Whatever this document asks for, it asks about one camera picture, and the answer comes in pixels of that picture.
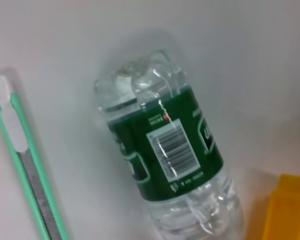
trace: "white surface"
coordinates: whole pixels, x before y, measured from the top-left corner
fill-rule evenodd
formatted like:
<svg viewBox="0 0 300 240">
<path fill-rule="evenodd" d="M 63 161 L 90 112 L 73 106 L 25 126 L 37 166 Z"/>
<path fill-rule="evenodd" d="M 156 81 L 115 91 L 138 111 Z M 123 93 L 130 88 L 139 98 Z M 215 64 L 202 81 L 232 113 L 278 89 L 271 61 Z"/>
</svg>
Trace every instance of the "white surface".
<svg viewBox="0 0 300 240">
<path fill-rule="evenodd" d="M 10 103 L 11 94 L 14 93 L 11 83 L 5 76 L 0 75 L 0 105 L 7 105 Z"/>
<path fill-rule="evenodd" d="M 92 114 L 105 59 L 140 32 L 149 37 L 125 51 L 168 45 L 184 55 L 249 222 L 277 176 L 300 175 L 300 0 L 1 0 L 0 72 L 22 93 L 73 239 L 158 236 Z M 0 135 L 0 240 L 36 235 Z"/>
</svg>

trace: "clear plastic bottle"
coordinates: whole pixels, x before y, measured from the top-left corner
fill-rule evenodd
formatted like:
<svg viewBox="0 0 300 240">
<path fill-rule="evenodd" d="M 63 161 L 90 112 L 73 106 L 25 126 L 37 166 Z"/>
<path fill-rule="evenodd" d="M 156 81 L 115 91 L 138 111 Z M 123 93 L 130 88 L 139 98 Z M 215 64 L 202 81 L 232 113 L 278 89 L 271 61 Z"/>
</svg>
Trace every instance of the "clear plastic bottle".
<svg viewBox="0 0 300 240">
<path fill-rule="evenodd" d="M 241 240 L 234 183 L 187 76 L 166 50 L 95 84 L 99 110 L 165 240 Z"/>
</svg>

